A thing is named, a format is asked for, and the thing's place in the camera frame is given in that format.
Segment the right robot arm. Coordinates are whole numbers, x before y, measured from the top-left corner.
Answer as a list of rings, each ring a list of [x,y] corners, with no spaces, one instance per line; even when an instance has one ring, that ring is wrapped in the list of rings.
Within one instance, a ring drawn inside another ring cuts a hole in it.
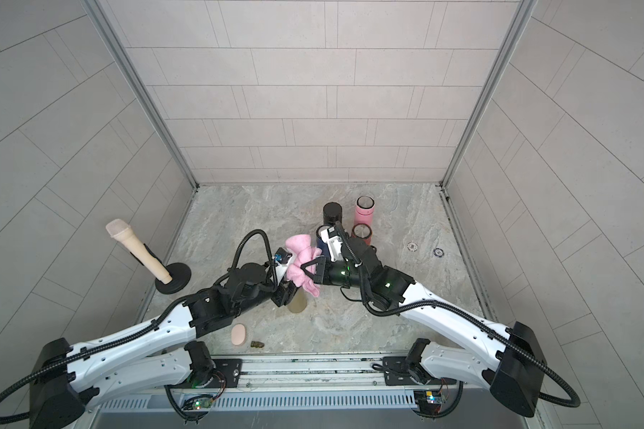
[[[315,285],[357,288],[373,316],[403,316],[456,343],[456,348],[415,341],[408,374],[417,383],[449,378],[486,388],[520,416],[534,416],[540,400],[577,408],[581,399],[545,360],[533,330],[508,327],[444,300],[413,277],[383,265],[375,250],[356,238],[334,237],[328,250],[296,251],[300,270]]]

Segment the aluminium front rail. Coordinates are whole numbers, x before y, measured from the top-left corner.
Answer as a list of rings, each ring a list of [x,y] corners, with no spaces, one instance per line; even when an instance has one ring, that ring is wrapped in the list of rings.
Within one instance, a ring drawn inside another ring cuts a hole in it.
[[[214,357],[193,359],[186,350],[175,350],[163,355],[144,357],[135,363],[127,363],[116,369],[75,370],[74,387],[84,391],[91,387],[99,389],[99,402],[127,393],[135,393],[166,384],[180,384],[191,371],[214,369],[216,359],[242,359],[243,368],[236,388],[241,391],[266,391],[277,389],[312,389],[314,387],[359,387],[387,386],[384,375],[371,368],[383,357],[376,354],[298,355],[255,357]],[[444,348],[431,343],[423,356],[412,352],[408,356],[431,375],[451,378],[458,383],[495,391],[509,386],[509,381],[499,377],[497,371],[488,369],[479,360],[464,350]]]

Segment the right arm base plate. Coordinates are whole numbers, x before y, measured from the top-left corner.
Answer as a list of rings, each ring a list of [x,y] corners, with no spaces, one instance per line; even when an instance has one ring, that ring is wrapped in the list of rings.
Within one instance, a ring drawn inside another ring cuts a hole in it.
[[[384,375],[387,386],[410,385],[457,385],[458,382],[451,378],[437,378],[428,373],[421,364],[408,357],[389,356],[383,357],[380,363],[373,363],[371,368]]]

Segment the circuit board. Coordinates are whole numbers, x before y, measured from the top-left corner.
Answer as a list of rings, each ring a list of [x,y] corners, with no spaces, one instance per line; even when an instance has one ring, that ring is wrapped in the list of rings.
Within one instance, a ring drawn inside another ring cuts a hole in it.
[[[199,395],[186,399],[182,404],[183,411],[207,412],[214,403],[214,396],[210,394]]]
[[[414,391],[413,396],[418,411],[422,414],[438,414],[445,403],[445,398],[440,391]]]

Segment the pink oval soap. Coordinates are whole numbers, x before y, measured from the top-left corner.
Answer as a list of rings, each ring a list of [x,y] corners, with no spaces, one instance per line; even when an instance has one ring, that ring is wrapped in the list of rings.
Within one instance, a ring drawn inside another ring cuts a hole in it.
[[[231,343],[236,347],[243,346],[247,340],[246,327],[242,324],[237,324],[232,327]]]

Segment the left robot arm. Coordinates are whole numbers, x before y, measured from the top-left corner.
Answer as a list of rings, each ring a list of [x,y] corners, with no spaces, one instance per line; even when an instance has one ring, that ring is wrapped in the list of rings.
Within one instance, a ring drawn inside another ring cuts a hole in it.
[[[215,378],[201,337],[227,328],[244,312],[296,293],[293,265],[249,263],[213,286],[174,300],[150,321],[94,341],[48,343],[30,375],[0,393],[0,425],[65,428],[89,408],[134,391]]]

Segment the right circuit board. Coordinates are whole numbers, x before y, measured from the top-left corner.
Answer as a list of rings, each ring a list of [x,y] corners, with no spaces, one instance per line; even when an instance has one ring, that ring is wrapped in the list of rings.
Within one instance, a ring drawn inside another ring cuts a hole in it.
[[[440,391],[414,391],[413,396],[418,411],[422,414],[438,414],[445,403],[445,398]]]

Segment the beige microphone-shaped holder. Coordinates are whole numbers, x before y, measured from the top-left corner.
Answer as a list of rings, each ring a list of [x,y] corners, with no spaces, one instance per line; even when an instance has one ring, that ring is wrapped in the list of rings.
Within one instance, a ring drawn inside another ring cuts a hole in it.
[[[191,280],[191,268],[184,263],[164,265],[122,219],[109,222],[106,231],[155,277],[155,288],[159,293],[175,294],[188,285]]]

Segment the pink cloth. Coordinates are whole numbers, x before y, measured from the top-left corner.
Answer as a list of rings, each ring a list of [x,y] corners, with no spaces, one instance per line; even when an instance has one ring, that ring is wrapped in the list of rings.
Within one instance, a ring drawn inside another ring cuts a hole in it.
[[[292,236],[284,243],[286,249],[293,254],[293,261],[286,271],[286,279],[293,282],[298,288],[304,289],[309,295],[318,298],[320,289],[318,285],[314,284],[313,280],[309,278],[302,265],[307,264],[313,259],[322,255],[322,250],[312,246],[312,239],[309,234],[298,234]]]

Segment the black thermos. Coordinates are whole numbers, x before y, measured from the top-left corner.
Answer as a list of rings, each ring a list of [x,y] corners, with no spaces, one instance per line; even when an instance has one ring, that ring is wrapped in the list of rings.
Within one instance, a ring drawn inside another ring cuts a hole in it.
[[[337,202],[328,202],[323,207],[323,224],[334,226],[343,221],[343,208]]]

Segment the red thermos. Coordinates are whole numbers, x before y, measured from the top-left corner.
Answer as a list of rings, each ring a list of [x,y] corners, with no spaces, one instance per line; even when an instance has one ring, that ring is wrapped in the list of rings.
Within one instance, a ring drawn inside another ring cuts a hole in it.
[[[352,227],[352,237],[363,241],[366,245],[371,245],[373,231],[366,223],[356,223]]]

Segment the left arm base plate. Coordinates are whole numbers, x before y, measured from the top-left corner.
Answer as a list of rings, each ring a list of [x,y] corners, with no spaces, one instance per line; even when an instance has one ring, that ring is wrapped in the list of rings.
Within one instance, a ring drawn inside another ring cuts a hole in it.
[[[243,368],[242,359],[216,359],[214,369],[208,371],[191,371],[189,377],[177,389],[218,389],[223,384],[227,388],[236,388]]]

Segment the blue thermos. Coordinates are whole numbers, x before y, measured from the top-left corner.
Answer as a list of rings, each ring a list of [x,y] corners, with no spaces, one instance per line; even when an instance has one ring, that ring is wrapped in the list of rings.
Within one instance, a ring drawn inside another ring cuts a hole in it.
[[[331,259],[331,254],[327,243],[323,240],[323,232],[329,229],[329,225],[320,225],[316,230],[317,247],[322,251],[322,256],[326,259]]]

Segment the pink thermos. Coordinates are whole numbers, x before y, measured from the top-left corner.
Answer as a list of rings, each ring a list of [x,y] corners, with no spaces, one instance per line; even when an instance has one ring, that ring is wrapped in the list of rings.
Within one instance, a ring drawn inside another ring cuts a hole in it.
[[[372,225],[376,202],[370,196],[360,196],[356,200],[354,223],[356,225]]]

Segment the left circuit board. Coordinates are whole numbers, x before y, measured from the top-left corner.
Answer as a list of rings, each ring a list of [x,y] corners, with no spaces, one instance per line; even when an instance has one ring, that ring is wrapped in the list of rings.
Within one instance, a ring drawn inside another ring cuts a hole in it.
[[[186,399],[182,404],[183,411],[207,412],[214,403],[214,396],[210,394],[199,395]]]

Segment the gold thermos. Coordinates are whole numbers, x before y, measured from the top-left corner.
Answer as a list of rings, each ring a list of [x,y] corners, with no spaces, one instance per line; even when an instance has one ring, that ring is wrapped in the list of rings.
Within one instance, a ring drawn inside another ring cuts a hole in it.
[[[295,295],[287,305],[288,310],[293,314],[300,314],[307,307],[307,296],[303,289],[298,288]]]

